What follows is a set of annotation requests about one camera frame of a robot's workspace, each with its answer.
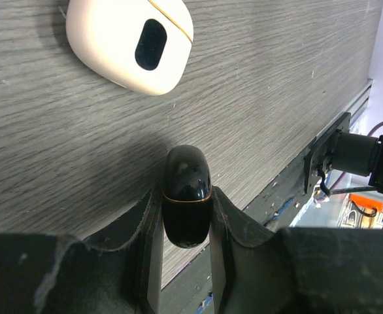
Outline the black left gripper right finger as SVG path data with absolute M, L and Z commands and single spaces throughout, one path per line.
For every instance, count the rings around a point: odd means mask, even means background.
M 217 313 L 383 313 L 383 229 L 268 230 L 212 191 Z

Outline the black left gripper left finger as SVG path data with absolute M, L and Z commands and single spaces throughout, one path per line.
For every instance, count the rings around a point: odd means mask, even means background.
M 86 239 L 0 234 L 0 313 L 157 313 L 162 195 Z

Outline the black earbud charging case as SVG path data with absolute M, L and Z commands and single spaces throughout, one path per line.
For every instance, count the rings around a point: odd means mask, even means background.
M 213 210 L 212 182 L 205 155 L 197 147 L 180 145 L 166 158 L 161 210 L 169 241 L 183 249 L 206 239 Z

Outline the beige earbud charging case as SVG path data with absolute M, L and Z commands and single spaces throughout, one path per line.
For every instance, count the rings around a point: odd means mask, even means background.
M 65 29 L 87 67 L 150 96 L 179 83 L 193 44 L 193 21 L 183 1 L 71 0 Z

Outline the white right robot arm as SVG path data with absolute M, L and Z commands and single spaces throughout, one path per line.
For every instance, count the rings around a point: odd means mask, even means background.
M 379 138 L 339 132 L 331 146 L 330 166 L 345 173 L 369 178 L 366 187 L 330 190 L 320 184 L 326 196 L 353 192 L 377 191 L 383 194 L 383 135 Z

